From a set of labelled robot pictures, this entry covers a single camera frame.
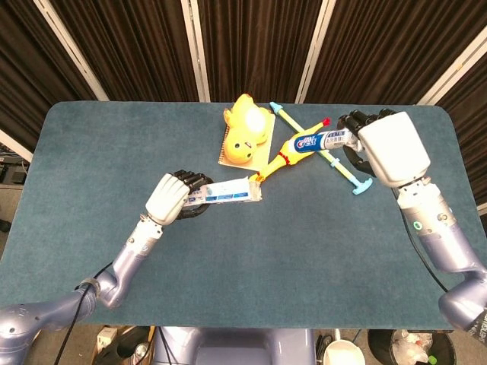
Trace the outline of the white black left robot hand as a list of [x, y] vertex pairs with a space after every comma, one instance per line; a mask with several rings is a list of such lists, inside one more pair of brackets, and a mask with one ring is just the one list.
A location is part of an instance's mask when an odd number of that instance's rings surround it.
[[168, 226], [175, 220], [198, 217], [208, 203], [198, 203], [195, 208], [184, 208], [189, 195], [214, 181], [204, 173], [178, 170], [163, 175], [145, 204], [147, 215], [157, 224]]

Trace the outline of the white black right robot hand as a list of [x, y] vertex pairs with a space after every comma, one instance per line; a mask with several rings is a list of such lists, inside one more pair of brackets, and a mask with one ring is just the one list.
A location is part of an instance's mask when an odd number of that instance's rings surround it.
[[352, 133], [342, 149], [352, 166], [378, 178], [389, 188], [421, 179], [431, 160], [409, 116], [383, 108], [377, 114], [355, 109], [340, 116], [337, 127]]

